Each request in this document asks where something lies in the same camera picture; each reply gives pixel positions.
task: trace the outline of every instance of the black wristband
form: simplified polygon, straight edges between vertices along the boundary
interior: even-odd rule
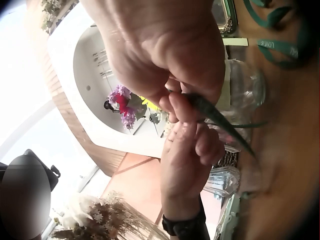
[[[205,225],[205,213],[201,197],[199,195],[200,212],[193,219],[173,222],[163,216],[163,229],[170,236],[177,236],[179,240],[210,240],[207,227]]]

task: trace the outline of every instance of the white bathtub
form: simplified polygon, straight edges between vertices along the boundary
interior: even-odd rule
[[[90,27],[93,24],[78,4],[48,40],[52,65],[70,105],[94,144],[160,158],[164,122],[155,127],[140,119],[129,131],[123,128],[119,113],[104,108],[107,96],[119,82],[113,76],[103,79],[99,74],[102,68],[93,61],[92,55],[104,48],[98,29]]]

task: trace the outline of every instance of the wrist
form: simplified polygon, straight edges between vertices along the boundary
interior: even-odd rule
[[[162,197],[162,211],[170,221],[193,219],[200,212],[199,197]]]

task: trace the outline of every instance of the picture frame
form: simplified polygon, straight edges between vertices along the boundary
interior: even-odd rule
[[[222,37],[229,37],[235,33],[238,23],[233,0],[215,0],[212,5],[212,14]]]

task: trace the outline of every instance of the purple flower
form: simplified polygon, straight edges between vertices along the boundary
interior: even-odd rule
[[[107,100],[109,101],[110,104],[116,103],[116,95],[117,95],[117,92],[113,91],[107,96]]]
[[[132,129],[135,120],[136,117],[134,114],[127,113],[125,116],[121,116],[121,122],[124,126],[124,129]]]
[[[125,86],[118,85],[116,89],[110,93],[107,97],[107,100],[110,104],[116,103],[116,95],[120,94],[121,96],[124,96],[127,99],[131,99],[131,91],[127,89]]]
[[[131,99],[131,91],[127,89],[125,86],[118,85],[115,89],[115,92],[119,93],[122,96],[125,96],[128,99]]]

